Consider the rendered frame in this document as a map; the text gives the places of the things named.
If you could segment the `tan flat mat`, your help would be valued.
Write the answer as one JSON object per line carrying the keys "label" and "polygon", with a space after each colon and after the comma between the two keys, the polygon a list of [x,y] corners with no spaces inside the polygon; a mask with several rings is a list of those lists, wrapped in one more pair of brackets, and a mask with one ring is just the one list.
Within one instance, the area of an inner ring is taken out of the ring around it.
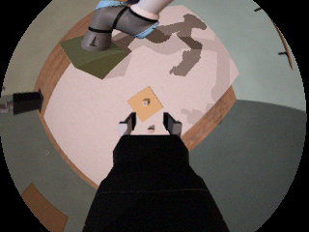
{"label": "tan flat mat", "polygon": [[[148,106],[143,106],[143,101],[148,101]],[[128,104],[136,112],[136,115],[144,122],[146,119],[157,113],[163,108],[151,88],[148,86],[141,92],[129,99]]]}

